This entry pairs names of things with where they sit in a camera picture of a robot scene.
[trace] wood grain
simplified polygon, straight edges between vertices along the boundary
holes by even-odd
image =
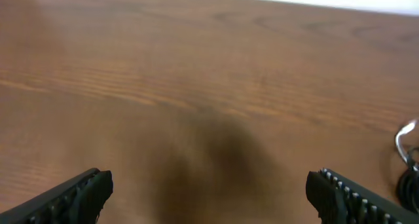
[[[0,211],[90,167],[114,173],[100,223],[319,223],[304,183],[321,167],[394,200],[393,134],[419,114],[418,30],[413,17],[254,0],[0,0]],[[255,178],[275,194],[262,216],[243,217],[260,203],[200,152],[230,140],[239,168],[270,172]],[[164,174],[179,158],[199,182],[173,191]],[[223,195],[193,209],[197,184]],[[237,189],[247,206],[226,195]],[[163,191],[191,216],[154,205]]]

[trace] wooden table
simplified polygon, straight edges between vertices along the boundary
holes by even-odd
[[[100,223],[319,223],[322,167],[394,200],[418,30],[254,0],[0,0],[0,211],[91,167],[114,175]]]

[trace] black cable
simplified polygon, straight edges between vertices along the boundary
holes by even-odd
[[[416,164],[412,154],[419,151],[419,147],[413,147],[408,151],[406,172],[400,177],[396,187],[397,197],[405,209],[419,214],[419,172],[413,169]]]

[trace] table surface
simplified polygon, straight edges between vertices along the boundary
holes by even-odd
[[[0,211],[91,167],[115,182],[100,223],[319,223],[322,167],[395,200],[418,30],[254,0],[0,0]]]

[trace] metal wire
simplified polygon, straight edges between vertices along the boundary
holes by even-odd
[[[406,151],[403,147],[403,143],[401,138],[405,135],[407,135],[409,132],[412,132],[413,129],[416,127],[416,124],[418,123],[418,119],[414,119],[409,121],[406,125],[402,126],[398,133],[395,135],[395,146],[397,150],[399,151],[399,155],[401,159],[403,159],[403,162],[408,165],[408,151]],[[414,171],[419,171],[419,164],[415,163],[415,165],[412,167]]]

